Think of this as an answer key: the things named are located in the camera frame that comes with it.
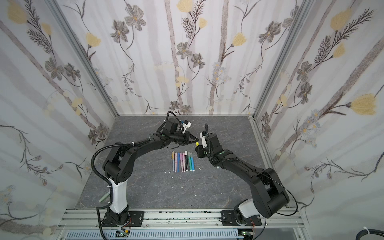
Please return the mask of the teal green highlighter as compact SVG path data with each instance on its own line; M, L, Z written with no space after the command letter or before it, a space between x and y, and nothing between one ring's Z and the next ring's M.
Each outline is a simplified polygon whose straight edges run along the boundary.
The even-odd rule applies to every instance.
M190 172L193 171L192 161L191 161L191 153L188 153L188 169L189 169Z

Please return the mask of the light blue highlighter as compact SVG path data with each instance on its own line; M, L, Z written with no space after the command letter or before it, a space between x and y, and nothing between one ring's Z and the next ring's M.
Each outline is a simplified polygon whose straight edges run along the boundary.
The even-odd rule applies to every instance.
M190 159L191 159L191 169L194 172L195 171L195 163L194 163L193 153L190 153Z

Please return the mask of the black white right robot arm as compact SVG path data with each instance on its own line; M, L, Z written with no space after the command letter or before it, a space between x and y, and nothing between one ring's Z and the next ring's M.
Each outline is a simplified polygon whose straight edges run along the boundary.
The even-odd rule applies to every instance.
M241 160L222 148L216 134L203 131L200 138L201 143L195 148L198 158L208 158L214 167L232 172L250 187L252 198L234 207L239 224L258 215L268 219L290 202L275 170L264 170Z

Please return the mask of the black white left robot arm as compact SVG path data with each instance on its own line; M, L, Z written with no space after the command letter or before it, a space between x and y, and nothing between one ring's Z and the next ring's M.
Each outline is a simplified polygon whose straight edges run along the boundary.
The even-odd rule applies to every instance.
M187 120L166 119L159 129L145 140L130 144L118 142L113 145L103 164L105 177L109 180L109 188L113 193L112 202L102 220L103 227L125 226L131 219L127 201L127 181L133 173L136 159L171 143L185 146L198 142L198 138L188 131L191 125Z

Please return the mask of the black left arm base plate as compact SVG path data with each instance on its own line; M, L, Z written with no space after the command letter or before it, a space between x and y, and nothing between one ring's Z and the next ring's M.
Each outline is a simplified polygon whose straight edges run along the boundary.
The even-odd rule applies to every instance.
M120 214L107 211L101 225L102 227L141 227L143 219L143 211L123 211Z

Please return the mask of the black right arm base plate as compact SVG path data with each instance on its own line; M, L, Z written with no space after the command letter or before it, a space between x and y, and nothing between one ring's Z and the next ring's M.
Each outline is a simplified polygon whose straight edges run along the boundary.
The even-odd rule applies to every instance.
M219 218L219 221L222 222L224 227L252 227L262 225L262 221L259 215L244 217L240 211L237 210L221 211L221 217Z

